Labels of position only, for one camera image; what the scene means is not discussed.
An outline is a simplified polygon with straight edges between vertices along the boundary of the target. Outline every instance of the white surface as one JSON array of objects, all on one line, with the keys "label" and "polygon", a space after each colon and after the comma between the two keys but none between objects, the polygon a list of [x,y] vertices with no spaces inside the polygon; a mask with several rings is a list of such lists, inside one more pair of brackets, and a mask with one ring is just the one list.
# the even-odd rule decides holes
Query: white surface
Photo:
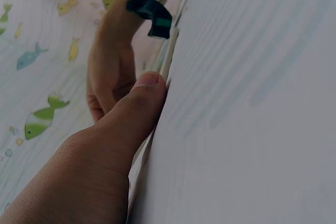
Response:
[{"label": "white surface", "polygon": [[186,5],[131,222],[335,223],[335,0]]}]

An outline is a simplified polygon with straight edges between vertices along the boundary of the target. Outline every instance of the finger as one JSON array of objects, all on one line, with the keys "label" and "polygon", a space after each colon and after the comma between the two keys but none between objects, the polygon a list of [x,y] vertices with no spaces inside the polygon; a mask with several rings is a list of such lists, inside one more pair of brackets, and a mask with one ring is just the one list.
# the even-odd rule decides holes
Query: finger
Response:
[{"label": "finger", "polygon": [[88,98],[88,105],[89,105],[91,116],[92,116],[93,121],[95,123],[98,122],[100,119],[102,119],[104,117],[104,115],[105,115],[104,111],[100,107],[100,104],[97,101],[97,99],[95,99],[95,98],[92,98],[92,99]]},{"label": "finger", "polygon": [[104,115],[106,115],[113,109],[116,104],[111,88],[108,85],[100,86],[94,92],[104,112]]},{"label": "finger", "polygon": [[131,92],[103,117],[97,127],[111,148],[124,154],[125,172],[137,149],[154,128],[163,108],[166,86],[163,78],[148,72],[135,83]]},{"label": "finger", "polygon": [[96,96],[93,94],[90,80],[87,81],[87,104],[89,106],[90,113],[94,122],[98,122],[105,115],[103,109],[101,108]]}]

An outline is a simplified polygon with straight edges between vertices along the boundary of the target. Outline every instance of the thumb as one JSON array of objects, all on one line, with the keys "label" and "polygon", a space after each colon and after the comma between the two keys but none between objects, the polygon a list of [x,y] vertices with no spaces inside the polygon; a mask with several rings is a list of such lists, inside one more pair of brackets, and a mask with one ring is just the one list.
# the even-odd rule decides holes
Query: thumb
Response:
[{"label": "thumb", "polygon": [[134,154],[157,123],[165,95],[163,78],[155,72],[145,73],[130,93],[96,123],[111,148],[127,159],[126,167],[130,168]]}]

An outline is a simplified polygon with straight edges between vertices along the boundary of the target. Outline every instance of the hand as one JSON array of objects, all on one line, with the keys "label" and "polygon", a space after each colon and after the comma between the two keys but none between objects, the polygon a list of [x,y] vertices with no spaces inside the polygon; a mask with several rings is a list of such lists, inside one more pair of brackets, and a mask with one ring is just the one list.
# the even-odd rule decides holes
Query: hand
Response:
[{"label": "hand", "polygon": [[133,155],[156,124],[165,93],[160,75],[144,74],[99,122],[63,143],[0,223],[124,223]]},{"label": "hand", "polygon": [[87,101],[95,122],[128,94],[136,81],[131,43],[143,20],[126,10],[127,1],[114,1],[90,52]]}]

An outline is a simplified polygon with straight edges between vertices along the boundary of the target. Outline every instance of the yellow fish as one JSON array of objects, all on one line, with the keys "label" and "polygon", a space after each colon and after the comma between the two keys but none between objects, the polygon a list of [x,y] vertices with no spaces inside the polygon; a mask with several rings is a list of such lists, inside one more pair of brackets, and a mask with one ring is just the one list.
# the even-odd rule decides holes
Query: yellow fish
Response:
[{"label": "yellow fish", "polygon": [[57,6],[57,10],[58,10],[58,14],[60,16],[63,16],[65,14],[67,14],[68,12],[71,11],[71,8],[78,5],[78,1],[77,0],[68,0],[68,2],[64,3],[64,4],[59,4]]},{"label": "yellow fish", "polygon": [[20,35],[21,35],[21,27],[22,27],[22,23],[20,22],[19,25],[17,26],[17,30],[15,32],[14,38],[17,39],[18,37],[20,37]]},{"label": "yellow fish", "polygon": [[69,61],[74,61],[78,55],[78,41],[79,39],[73,38],[72,45],[69,51]]}]

